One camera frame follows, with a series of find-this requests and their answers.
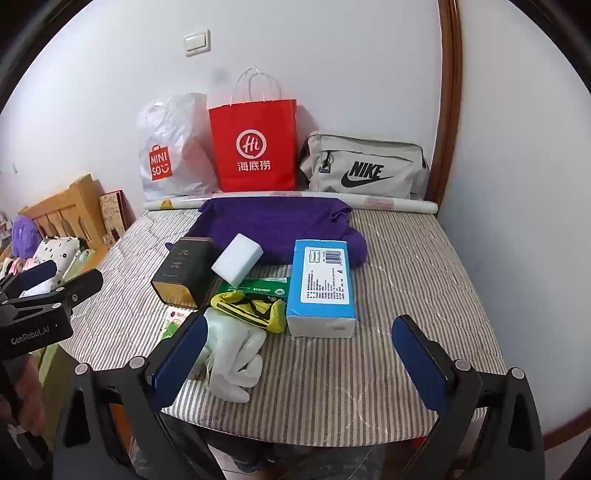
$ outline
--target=barcode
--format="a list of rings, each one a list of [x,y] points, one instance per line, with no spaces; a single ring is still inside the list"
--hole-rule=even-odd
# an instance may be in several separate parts
[[[324,261],[329,264],[342,265],[343,262],[340,259],[340,253],[341,250],[327,250]]]

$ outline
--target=haidilao logo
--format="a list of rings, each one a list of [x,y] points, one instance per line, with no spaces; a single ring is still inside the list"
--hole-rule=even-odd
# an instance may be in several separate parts
[[[258,130],[244,130],[236,139],[236,149],[244,158],[254,160],[265,153],[267,140]]]

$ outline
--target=human hand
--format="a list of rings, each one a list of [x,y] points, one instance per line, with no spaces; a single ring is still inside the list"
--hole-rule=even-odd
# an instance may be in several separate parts
[[[39,437],[45,429],[45,407],[43,406],[43,386],[39,382],[39,371],[32,357],[29,357],[22,370],[21,377],[14,385],[18,398],[22,401],[18,414],[19,425]],[[12,417],[10,404],[0,395],[0,416]]]

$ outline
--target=blue tissue pack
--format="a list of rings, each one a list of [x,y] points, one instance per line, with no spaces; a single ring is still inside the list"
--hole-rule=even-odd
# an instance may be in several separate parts
[[[296,240],[286,314],[293,336],[353,336],[357,319],[347,242]]]

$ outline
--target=screw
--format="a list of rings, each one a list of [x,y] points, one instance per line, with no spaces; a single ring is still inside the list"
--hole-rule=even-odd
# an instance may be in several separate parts
[[[134,370],[144,366],[145,360],[141,356],[135,356],[129,361],[129,366]]]
[[[76,375],[82,375],[82,374],[85,374],[87,370],[88,370],[88,365],[80,364],[74,369],[74,372],[76,372]]]
[[[512,368],[511,375],[513,375],[515,378],[518,378],[519,380],[523,380],[525,378],[525,373],[523,373],[521,368]]]
[[[467,372],[472,368],[469,362],[465,361],[463,358],[456,360],[456,368],[461,370],[462,372]]]

